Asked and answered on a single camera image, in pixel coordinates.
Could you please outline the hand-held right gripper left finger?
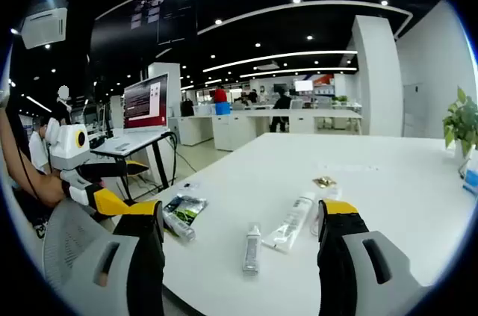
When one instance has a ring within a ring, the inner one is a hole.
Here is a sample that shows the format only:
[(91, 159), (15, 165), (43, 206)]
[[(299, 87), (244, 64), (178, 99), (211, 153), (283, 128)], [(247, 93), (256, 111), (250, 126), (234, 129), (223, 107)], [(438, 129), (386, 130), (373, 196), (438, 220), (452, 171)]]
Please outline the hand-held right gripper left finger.
[(165, 256), (161, 202), (136, 203), (72, 264), (69, 301), (79, 315), (163, 315)]

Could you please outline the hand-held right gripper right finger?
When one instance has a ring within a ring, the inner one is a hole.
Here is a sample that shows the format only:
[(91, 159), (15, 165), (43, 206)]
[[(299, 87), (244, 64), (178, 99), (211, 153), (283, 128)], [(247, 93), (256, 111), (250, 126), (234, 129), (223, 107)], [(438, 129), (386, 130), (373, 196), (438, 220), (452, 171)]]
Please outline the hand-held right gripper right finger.
[(318, 203), (320, 315), (407, 315), (426, 295), (406, 254), (347, 202)]

